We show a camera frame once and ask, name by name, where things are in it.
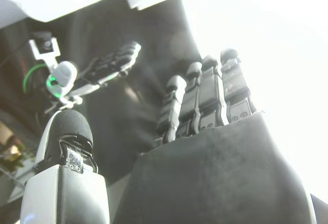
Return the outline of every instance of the green cable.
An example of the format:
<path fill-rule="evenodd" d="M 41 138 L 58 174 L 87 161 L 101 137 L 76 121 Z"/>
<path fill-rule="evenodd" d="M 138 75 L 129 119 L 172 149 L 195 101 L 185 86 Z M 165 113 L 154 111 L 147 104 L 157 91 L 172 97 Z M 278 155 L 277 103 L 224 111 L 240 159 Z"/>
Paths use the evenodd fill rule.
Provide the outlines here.
<path fill-rule="evenodd" d="M 23 92 L 24 93 L 27 93 L 27 90 L 26 90 L 26 84 L 27 84 L 27 79 L 29 78 L 29 76 L 37 69 L 39 68 L 43 68 L 43 67 L 46 67 L 47 65 L 45 64 L 37 64 L 35 65 L 33 68 L 31 68 L 27 74 L 25 75 L 24 79 L 23 79 Z"/>

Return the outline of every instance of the black cable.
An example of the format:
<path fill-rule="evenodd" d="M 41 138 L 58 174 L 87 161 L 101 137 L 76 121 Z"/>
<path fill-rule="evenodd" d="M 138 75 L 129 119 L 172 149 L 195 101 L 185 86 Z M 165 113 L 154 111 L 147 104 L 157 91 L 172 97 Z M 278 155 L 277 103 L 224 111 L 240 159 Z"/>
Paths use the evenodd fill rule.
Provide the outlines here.
<path fill-rule="evenodd" d="M 0 63 L 0 68 L 8 61 L 10 60 L 16 53 L 17 51 L 19 51 L 25 44 L 27 43 L 27 41 L 25 41 L 24 43 L 22 43 L 15 51 L 13 51 L 12 53 L 10 53 L 9 56 L 7 56 L 1 63 Z"/>

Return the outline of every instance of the dark background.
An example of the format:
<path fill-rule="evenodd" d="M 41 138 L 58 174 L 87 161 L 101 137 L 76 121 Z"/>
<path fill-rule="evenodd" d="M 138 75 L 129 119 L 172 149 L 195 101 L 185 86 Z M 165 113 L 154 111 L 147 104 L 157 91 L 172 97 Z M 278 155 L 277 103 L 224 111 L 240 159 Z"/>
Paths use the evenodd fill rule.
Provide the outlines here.
<path fill-rule="evenodd" d="M 80 71 L 92 58 L 126 42 L 135 40 L 142 46 L 129 76 L 112 80 L 108 87 L 86 96 L 78 107 L 92 128 L 100 173 L 111 185 L 132 170 L 141 152 L 154 146 L 168 79 L 174 74 L 183 76 L 191 62 L 200 60 L 181 0 L 168 0 L 142 11 L 131 10 L 126 0 L 103 0 L 49 23 L 28 18 L 0 30 L 0 58 L 40 30 L 57 37 L 58 59 L 74 62 Z M 27 69 L 35 65 L 28 45 L 0 69 L 0 108 L 19 120 L 30 131 L 30 140 L 37 143 L 42 128 L 35 114 L 26 110 L 22 61 Z M 45 121 L 46 117 L 41 119 L 41 127 Z M 318 222 L 328 223 L 327 205 L 313 200 Z"/>

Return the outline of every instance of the bright light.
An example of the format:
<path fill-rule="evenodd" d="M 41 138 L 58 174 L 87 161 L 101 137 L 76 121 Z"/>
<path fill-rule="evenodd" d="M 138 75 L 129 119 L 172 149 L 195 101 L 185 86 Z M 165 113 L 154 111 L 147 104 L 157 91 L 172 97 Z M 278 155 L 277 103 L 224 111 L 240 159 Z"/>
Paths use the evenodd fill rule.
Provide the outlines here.
<path fill-rule="evenodd" d="M 201 56 L 238 50 L 276 143 L 328 203 L 328 0 L 182 1 Z"/>

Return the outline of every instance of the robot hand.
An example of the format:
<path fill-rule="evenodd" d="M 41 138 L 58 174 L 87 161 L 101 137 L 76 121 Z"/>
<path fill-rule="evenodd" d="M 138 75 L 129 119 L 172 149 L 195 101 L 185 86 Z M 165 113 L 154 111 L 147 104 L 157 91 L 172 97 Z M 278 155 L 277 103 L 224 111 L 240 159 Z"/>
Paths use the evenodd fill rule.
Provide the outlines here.
<path fill-rule="evenodd" d="M 75 110 L 56 112 L 42 135 L 20 213 L 28 224 L 109 224 L 106 183 L 92 158 L 87 120 Z"/>

